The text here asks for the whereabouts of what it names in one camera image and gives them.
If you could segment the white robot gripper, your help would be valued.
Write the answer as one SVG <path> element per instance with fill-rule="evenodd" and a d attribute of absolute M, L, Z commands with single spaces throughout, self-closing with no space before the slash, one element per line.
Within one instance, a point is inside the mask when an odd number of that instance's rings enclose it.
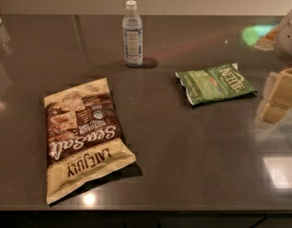
<path fill-rule="evenodd" d="M 292 65 L 292 9 L 280 21 L 275 38 L 276 58 L 286 65 Z M 277 124 L 292 107 L 292 67 L 279 73 L 270 72 L 264 86 L 256 117 L 258 127 Z"/>

